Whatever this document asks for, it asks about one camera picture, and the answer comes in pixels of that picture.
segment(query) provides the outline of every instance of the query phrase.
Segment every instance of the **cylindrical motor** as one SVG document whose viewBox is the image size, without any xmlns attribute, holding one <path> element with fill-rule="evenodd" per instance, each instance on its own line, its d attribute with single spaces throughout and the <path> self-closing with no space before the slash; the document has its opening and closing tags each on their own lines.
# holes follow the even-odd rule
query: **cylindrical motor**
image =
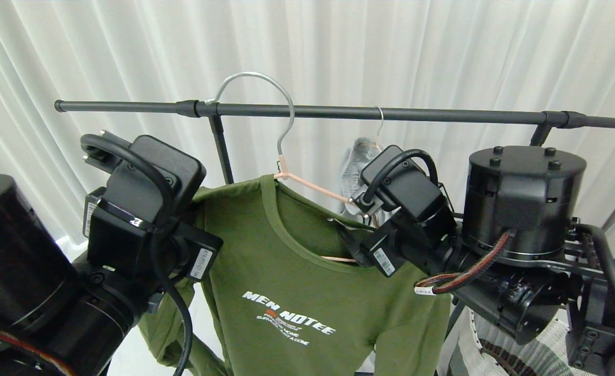
<svg viewBox="0 0 615 376">
<path fill-rule="evenodd" d="M 585 169 L 584 159 L 555 148 L 510 146 L 473 153 L 463 243 L 483 255 L 504 229 L 516 229 L 499 262 L 529 266 L 558 257 Z"/>
<path fill-rule="evenodd" d="M 75 281 L 14 179 L 0 174 L 0 322 L 35 333 L 68 302 Z M 7 347 L 0 343 L 0 351 Z"/>
</svg>

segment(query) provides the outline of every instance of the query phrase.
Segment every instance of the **hanger hook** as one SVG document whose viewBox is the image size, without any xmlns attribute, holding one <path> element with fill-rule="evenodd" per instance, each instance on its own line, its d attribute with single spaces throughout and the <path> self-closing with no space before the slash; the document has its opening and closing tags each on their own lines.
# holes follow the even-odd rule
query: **hanger hook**
<svg viewBox="0 0 615 376">
<path fill-rule="evenodd" d="M 277 140 L 277 153 L 278 155 L 282 155 L 282 141 L 284 140 L 284 137 L 286 137 L 286 135 L 288 134 L 288 131 L 291 130 L 291 127 L 293 127 L 293 120 L 296 117 L 296 111 L 293 106 L 293 100 L 291 100 L 291 96 L 288 95 L 288 92 L 286 92 L 286 90 L 279 83 L 277 83 L 277 81 L 272 79 L 270 76 L 267 76 L 259 72 L 238 72 L 236 74 L 228 76 L 226 79 L 224 79 L 221 87 L 219 87 L 219 91 L 217 92 L 217 95 L 214 98 L 205 99 L 205 103 L 212 104 L 214 102 L 218 102 L 219 98 L 221 98 L 222 96 L 222 93 L 224 93 L 224 89 L 226 88 L 226 86 L 230 84 L 230 82 L 233 81 L 233 79 L 236 79 L 239 77 L 256 77 L 256 78 L 264 79 L 268 81 L 269 83 L 271 83 L 279 91 L 281 91 L 282 94 L 284 95 L 284 98 L 286 98 L 286 102 L 288 102 L 288 125 L 286 126 L 286 129 L 284 129 L 284 131 L 279 136 L 279 139 Z"/>
<path fill-rule="evenodd" d="M 381 107 L 379 107 L 378 105 L 375 106 L 377 110 L 379 110 L 379 114 L 381 115 L 381 123 L 379 124 L 379 128 L 377 129 L 377 138 L 375 139 L 375 146 L 381 150 L 381 148 L 379 148 L 379 132 L 381 132 L 381 128 L 384 126 L 384 111 L 381 110 Z"/>
</svg>

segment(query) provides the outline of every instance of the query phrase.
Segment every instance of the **green shirt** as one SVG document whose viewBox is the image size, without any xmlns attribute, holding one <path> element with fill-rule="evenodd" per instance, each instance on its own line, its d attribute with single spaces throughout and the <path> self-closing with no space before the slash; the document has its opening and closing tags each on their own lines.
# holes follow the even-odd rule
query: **green shirt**
<svg viewBox="0 0 615 376">
<path fill-rule="evenodd" d="M 375 376 L 433 375 L 449 298 L 418 296 L 407 263 L 391 278 L 348 257 L 335 217 L 271 175 L 200 190 L 196 225 L 224 240 L 202 282 L 224 362 L 194 336 L 194 374 L 352 376 L 376 348 Z M 193 285 L 178 284 L 187 303 Z M 175 366 L 183 329 L 166 298 L 140 329 L 157 360 Z"/>
</svg>

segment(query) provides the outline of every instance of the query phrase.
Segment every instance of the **curtain backdrop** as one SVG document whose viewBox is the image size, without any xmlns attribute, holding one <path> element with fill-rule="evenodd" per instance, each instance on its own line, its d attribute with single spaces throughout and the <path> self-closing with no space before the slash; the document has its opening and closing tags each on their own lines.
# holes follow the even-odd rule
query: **curtain backdrop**
<svg viewBox="0 0 615 376">
<path fill-rule="evenodd" d="M 58 113 L 54 100 L 203 100 L 238 71 L 269 74 L 296 104 L 615 117 L 615 1 L 0 1 L 0 173 L 15 177 L 73 257 L 85 240 L 83 197 L 106 179 L 82 162 L 80 135 L 154 135 L 200 159 L 205 185 L 222 185 L 223 176 L 207 119 Z M 222 102 L 284 100 L 270 84 L 243 78 Z M 276 172 L 274 145 L 286 119 L 223 122 L 236 181 Z M 293 173 L 335 189 L 345 148 L 358 136 L 374 137 L 378 124 L 296 119 L 284 154 Z M 429 152 L 462 209 L 468 155 L 527 145 L 532 131 L 386 122 L 381 143 Z M 546 146 L 587 160 L 575 214 L 604 224 L 615 210 L 615 130 L 553 130 Z M 194 314 L 199 335 L 216 347 L 209 312 Z M 169 374 L 152 366 L 143 346 L 133 332 L 112 374 Z"/>
</svg>

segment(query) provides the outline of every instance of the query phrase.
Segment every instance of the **bolt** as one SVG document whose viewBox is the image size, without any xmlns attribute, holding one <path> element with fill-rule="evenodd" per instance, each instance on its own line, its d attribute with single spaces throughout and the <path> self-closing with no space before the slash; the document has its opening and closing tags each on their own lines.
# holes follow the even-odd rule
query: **bolt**
<svg viewBox="0 0 615 376">
<path fill-rule="evenodd" d="M 560 170 L 561 165 L 560 160 L 551 160 L 549 162 L 549 170 Z"/>
<path fill-rule="evenodd" d="M 105 280 L 105 275 L 103 273 L 94 273 L 89 277 L 89 281 L 93 284 L 99 284 Z"/>
</svg>

